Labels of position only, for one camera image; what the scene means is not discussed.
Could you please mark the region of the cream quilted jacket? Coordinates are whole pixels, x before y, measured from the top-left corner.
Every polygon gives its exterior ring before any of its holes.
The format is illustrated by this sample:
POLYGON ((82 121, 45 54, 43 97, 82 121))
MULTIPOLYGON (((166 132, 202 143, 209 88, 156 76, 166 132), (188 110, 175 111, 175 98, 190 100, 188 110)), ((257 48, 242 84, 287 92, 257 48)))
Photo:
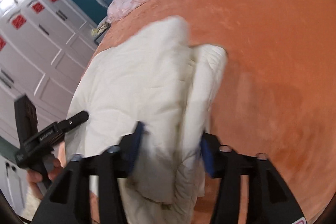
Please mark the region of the cream quilted jacket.
POLYGON ((143 122, 138 159, 121 195, 129 223, 190 223, 205 192, 200 142, 227 63, 220 46, 189 45, 189 26, 171 16, 97 54, 68 115, 88 121, 65 138, 65 154, 100 154, 143 122))

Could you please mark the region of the orange plush bed blanket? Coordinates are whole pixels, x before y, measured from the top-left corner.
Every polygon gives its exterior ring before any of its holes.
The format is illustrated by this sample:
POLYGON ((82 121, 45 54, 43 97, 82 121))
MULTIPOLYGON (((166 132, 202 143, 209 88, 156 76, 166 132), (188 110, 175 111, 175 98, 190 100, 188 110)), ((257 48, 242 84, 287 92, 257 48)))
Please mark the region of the orange plush bed blanket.
POLYGON ((267 153, 308 221, 335 193, 335 0, 150 0, 115 23, 98 51, 179 15, 190 43, 228 53, 211 131, 267 153))

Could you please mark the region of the white panelled wardrobe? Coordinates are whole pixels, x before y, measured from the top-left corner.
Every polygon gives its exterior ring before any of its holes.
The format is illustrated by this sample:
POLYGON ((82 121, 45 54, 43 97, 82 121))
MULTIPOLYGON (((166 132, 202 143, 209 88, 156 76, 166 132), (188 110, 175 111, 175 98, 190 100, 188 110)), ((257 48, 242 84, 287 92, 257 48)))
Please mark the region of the white panelled wardrobe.
POLYGON ((1 0, 1 137, 19 146, 14 102, 26 95, 38 129, 63 120, 96 44, 72 0, 1 0))

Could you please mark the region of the blue bedside table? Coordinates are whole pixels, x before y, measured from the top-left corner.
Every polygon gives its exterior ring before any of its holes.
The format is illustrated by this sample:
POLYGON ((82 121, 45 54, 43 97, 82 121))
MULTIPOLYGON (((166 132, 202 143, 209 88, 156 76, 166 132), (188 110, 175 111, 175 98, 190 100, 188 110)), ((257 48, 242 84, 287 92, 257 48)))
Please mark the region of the blue bedside table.
POLYGON ((95 39, 94 43, 99 46, 101 41, 104 39, 105 34, 108 32, 108 30, 105 30, 104 32, 100 33, 95 39))

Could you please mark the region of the clutter on bedside table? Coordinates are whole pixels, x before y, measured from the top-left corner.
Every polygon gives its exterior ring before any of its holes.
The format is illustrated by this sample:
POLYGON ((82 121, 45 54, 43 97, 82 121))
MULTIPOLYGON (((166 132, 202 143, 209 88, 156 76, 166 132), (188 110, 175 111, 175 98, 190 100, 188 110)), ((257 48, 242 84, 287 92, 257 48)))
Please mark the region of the clutter on bedside table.
POLYGON ((96 28, 93 28, 91 30, 91 35, 93 37, 97 37, 100 34, 102 34, 103 32, 105 32, 106 30, 108 30, 110 28, 110 26, 111 26, 111 24, 109 22, 107 22, 106 20, 102 20, 96 28))

